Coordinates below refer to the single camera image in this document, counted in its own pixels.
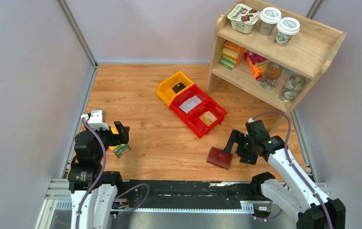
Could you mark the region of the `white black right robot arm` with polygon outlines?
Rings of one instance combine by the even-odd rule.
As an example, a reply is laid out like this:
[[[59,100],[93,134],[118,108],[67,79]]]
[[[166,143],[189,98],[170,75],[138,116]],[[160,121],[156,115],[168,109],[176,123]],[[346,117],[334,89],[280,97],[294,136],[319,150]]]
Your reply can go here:
[[[241,163],[254,165],[259,157],[269,163],[284,179],[283,187],[270,172],[252,177],[250,192],[255,199],[270,199],[289,215],[298,229],[343,229],[346,207],[322,191],[299,166],[287,142],[270,136],[261,120],[246,122],[246,132],[232,130],[223,154],[237,144]]]

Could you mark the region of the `red leather card holder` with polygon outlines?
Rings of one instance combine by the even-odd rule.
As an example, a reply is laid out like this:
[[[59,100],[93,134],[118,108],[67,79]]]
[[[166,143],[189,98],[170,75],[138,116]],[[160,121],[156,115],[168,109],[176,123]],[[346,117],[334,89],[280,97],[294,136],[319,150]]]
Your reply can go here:
[[[229,170],[232,158],[232,154],[225,154],[222,149],[211,147],[207,157],[207,163]]]

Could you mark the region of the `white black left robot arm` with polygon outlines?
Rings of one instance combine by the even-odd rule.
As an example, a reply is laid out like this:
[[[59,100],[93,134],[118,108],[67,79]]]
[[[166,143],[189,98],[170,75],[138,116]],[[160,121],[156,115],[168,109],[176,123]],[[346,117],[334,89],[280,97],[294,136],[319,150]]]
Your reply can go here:
[[[75,138],[75,156],[68,174],[72,203],[72,229],[105,229],[114,199],[124,192],[120,172],[105,171],[106,154],[111,146],[129,142],[129,126],[116,121],[113,128],[85,130]]]

